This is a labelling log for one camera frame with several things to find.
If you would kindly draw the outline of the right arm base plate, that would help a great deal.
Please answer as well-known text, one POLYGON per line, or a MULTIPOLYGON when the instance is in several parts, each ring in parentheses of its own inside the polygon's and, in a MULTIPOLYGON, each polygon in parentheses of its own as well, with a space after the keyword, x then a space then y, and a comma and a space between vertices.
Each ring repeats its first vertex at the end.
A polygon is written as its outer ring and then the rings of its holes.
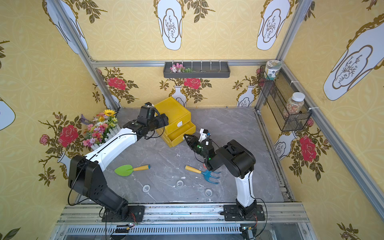
POLYGON ((224 216, 225 221, 265 221, 266 211, 262 205, 251 205, 244 208, 241 205, 224 205, 224 209, 220 212, 224 216))

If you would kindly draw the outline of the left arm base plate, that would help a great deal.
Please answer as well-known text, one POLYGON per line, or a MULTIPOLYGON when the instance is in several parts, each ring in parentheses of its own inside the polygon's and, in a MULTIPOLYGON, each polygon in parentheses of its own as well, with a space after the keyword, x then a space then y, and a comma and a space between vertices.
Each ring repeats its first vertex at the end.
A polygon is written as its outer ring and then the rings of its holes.
POLYGON ((118 222, 135 222, 139 223, 143 221, 145 213, 145 206, 134 205, 124 206, 121 210, 114 212, 107 210, 102 217, 103 223, 118 223, 118 222))

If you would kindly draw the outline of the yellow three-drawer cabinet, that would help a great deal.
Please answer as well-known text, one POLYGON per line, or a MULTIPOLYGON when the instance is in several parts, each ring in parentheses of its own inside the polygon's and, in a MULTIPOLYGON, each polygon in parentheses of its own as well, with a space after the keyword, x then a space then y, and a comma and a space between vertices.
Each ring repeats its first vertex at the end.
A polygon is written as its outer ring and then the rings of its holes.
POLYGON ((191 112, 174 98, 169 97, 159 102, 155 108, 169 119, 162 139, 170 148, 180 144, 184 140, 185 134, 192 135, 196 132, 196 126, 192 123, 191 112))

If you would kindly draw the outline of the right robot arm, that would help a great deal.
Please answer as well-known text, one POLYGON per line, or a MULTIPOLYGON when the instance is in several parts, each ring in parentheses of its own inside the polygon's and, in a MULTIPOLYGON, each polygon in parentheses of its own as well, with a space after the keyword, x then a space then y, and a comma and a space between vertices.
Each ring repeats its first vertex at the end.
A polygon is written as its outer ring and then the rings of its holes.
POLYGON ((208 172, 212 173, 225 166, 235 177, 239 210, 246 215, 256 208, 257 201, 251 185, 256 159, 249 150, 236 140, 215 149, 212 145, 214 141, 209 138, 200 141, 194 135, 185 134, 184 139, 195 154, 203 157, 208 172))

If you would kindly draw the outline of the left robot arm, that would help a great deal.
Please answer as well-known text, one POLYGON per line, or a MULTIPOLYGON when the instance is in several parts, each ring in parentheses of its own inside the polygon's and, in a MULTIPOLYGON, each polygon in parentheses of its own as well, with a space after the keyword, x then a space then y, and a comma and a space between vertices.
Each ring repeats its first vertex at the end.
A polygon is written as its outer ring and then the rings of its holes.
POLYGON ((137 119, 123 125, 110 140, 93 152, 76 155, 70 161, 69 188, 85 196, 122 220, 131 216, 129 203, 108 187, 104 171, 126 148, 133 145, 149 132, 165 130, 169 124, 166 114, 161 114, 154 105, 146 103, 141 107, 137 119))

